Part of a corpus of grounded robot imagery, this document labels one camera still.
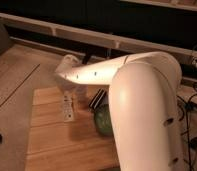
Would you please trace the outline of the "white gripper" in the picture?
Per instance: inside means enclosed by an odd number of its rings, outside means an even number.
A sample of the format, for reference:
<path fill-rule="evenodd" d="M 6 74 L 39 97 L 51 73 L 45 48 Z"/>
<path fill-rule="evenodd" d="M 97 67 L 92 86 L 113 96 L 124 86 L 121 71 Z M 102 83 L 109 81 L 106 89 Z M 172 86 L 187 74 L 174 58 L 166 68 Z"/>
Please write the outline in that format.
<path fill-rule="evenodd" d="M 55 81 L 57 86 L 61 89 L 62 92 L 69 91 L 74 93 L 78 100 L 87 99 L 87 89 L 85 85 L 75 84 L 71 81 L 68 81 L 62 73 L 73 67 L 79 67 L 82 65 L 82 62 L 74 55 L 67 54 L 65 55 L 57 68 L 55 69 Z"/>

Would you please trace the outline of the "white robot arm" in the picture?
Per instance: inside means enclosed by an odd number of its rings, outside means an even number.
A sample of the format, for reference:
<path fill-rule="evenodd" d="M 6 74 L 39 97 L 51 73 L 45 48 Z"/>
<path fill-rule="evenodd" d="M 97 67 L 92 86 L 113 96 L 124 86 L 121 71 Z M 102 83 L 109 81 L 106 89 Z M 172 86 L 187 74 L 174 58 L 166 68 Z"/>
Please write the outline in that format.
<path fill-rule="evenodd" d="M 64 82 L 109 87 L 121 171 L 185 170 L 177 109 L 182 71 L 171 54 L 129 54 L 88 65 L 66 55 L 55 74 Z"/>

